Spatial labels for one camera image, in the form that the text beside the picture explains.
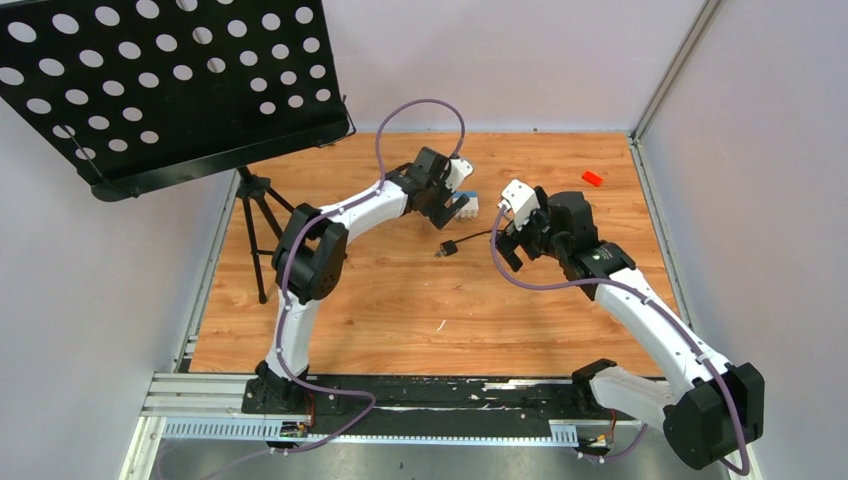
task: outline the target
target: robotic arm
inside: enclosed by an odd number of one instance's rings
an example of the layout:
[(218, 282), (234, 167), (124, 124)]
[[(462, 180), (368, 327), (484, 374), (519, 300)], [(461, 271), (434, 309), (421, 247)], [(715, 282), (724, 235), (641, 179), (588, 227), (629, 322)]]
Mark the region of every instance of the robotic arm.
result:
[[(322, 212), (338, 210), (312, 226), (306, 234), (309, 240), (318, 240), (313, 249), (300, 245), (295, 254), (287, 288), (290, 310), (286, 313), (280, 345), (272, 344), (265, 360), (256, 367), (257, 379), (248, 387), (253, 395), (271, 400), (280, 411), (296, 408), (303, 397), (302, 389), (290, 380), (277, 355), (282, 347), (283, 360), (289, 370), (304, 379), (309, 367), (309, 340), (315, 317), (323, 299), (329, 295), (341, 278), (347, 245), (359, 235), (377, 225), (398, 218), (411, 211), (421, 212), (433, 225), (441, 229), (457, 211), (468, 203), (463, 195), (449, 207), (445, 204), (456, 192), (474, 167), (463, 158), (448, 158), (429, 148), (422, 148), (412, 164), (403, 165), (386, 175), (380, 187), (377, 182), (369, 189), (334, 205), (320, 209), (308, 204), (299, 205), (289, 219), (272, 257), (277, 271), (276, 283), (280, 285), (283, 267), (289, 259), (298, 234), (310, 220)], [(369, 197), (362, 202), (357, 199)], [(356, 203), (350, 208), (339, 208)], [(286, 308), (282, 289), (280, 309)], [(277, 315), (278, 325), (282, 318)]]
[[(580, 408), (619, 410), (663, 431), (675, 453), (696, 469), (737, 449), (730, 408), (739, 412), (746, 443), (762, 436), (762, 375), (750, 363), (734, 366), (710, 348), (656, 296), (621, 247), (598, 239), (591, 206), (582, 193), (548, 197), (541, 187), (533, 189), (513, 180), (501, 197), (501, 205), (513, 212), (513, 218), (495, 246), (513, 271), (522, 267), (515, 253), (521, 247), (531, 260), (543, 255), (555, 258), (570, 281), (620, 282), (670, 314), (666, 318), (648, 300), (610, 284), (581, 285), (590, 300), (615, 316), (645, 347), (667, 384), (637, 377), (601, 359), (572, 375)], [(696, 355), (684, 335), (697, 343), (701, 353)], [(735, 405), (725, 402), (705, 359), (727, 384)]]

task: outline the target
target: gray floor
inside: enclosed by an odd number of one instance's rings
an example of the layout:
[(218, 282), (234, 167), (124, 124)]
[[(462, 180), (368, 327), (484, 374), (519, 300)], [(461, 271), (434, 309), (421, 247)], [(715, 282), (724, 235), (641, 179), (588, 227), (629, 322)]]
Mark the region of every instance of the gray floor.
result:
[[(623, 448), (633, 428), (616, 431)], [(197, 480), (246, 454), (267, 450), (264, 443), (220, 440), (168, 440), (160, 446), (161, 478)], [(659, 432), (651, 431), (629, 457), (595, 465), (551, 447), (329, 444), (291, 457), (268, 455), (244, 462), (216, 479), (727, 479), (718, 464), (702, 471), (684, 465)]]

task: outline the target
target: wooden table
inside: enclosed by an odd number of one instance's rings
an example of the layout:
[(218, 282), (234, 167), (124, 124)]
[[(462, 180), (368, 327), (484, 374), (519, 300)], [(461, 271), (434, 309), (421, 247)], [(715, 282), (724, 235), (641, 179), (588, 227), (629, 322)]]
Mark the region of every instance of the wooden table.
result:
[[(387, 168), (412, 161), (422, 146), (448, 154), (452, 134), (392, 134)], [(413, 213), (358, 238), (336, 290), (319, 312), (310, 345), (314, 373), (567, 375), (601, 357), (633, 373), (660, 374), (629, 332), (578, 289), (532, 292), (495, 270), (488, 237), (435, 258), (439, 243), (491, 228), (500, 191), (513, 178), (549, 193), (582, 190), (601, 238), (621, 245), (657, 293), (673, 305), (663, 261), (624, 135), (469, 134), (462, 151), (476, 168), (463, 184), (480, 198), (480, 216), (444, 230)], [(271, 159), (253, 170), (297, 205), (343, 200), (377, 178), (374, 135)], [(604, 178), (595, 188), (587, 169)], [(288, 214), (275, 209), (285, 225)], [(256, 215), (260, 248), (276, 240)], [(249, 372), (268, 351), (277, 313), (274, 273), (263, 257), (269, 301), (257, 302), (244, 214), (237, 204), (198, 338), (193, 372)], [(525, 262), (518, 278), (564, 281), (553, 259)]]

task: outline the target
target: blue and white object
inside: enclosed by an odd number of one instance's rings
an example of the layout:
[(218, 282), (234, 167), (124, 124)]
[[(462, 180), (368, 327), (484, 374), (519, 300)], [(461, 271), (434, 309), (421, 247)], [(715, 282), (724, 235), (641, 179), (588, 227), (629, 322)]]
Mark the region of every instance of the blue and white object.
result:
[(456, 212), (456, 218), (459, 220), (464, 218), (475, 218), (480, 214), (480, 202), (477, 201), (477, 192), (454, 192), (451, 196), (451, 203), (457, 201), (463, 194), (468, 196), (468, 203)]

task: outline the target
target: tripod leg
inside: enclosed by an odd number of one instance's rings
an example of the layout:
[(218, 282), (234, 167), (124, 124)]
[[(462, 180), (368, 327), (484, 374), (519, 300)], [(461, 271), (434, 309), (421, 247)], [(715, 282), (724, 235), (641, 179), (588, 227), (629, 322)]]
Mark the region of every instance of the tripod leg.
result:
[(265, 295), (265, 282), (262, 281), (262, 268), (259, 266), (259, 247), (256, 245), (253, 213), (250, 211), (250, 200), (247, 197), (241, 200), (244, 205), (244, 220), (247, 223), (247, 238), (250, 240), (250, 255), (253, 257), (253, 270), (256, 272), (256, 287), (259, 289), (259, 303), (264, 305), (268, 301), (268, 296)]
[(271, 207), (268, 206), (268, 202), (265, 201), (265, 197), (254, 198), (256, 200), (256, 204), (259, 205), (259, 210), (262, 211), (262, 215), (265, 216), (265, 220), (268, 221), (268, 225), (271, 226), (271, 230), (274, 231), (274, 235), (277, 238), (283, 236), (283, 229), (280, 228), (280, 224), (277, 223), (277, 219), (274, 218), (274, 212), (271, 211)]
[(280, 205), (285, 207), (285, 209), (288, 210), (289, 213), (294, 211), (294, 207), (291, 206), (291, 203), (287, 202), (286, 199), (283, 198), (282, 195), (277, 193), (277, 191), (273, 188), (268, 187), (268, 195), (271, 195), (272, 197), (274, 197), (274, 200), (280, 202)]

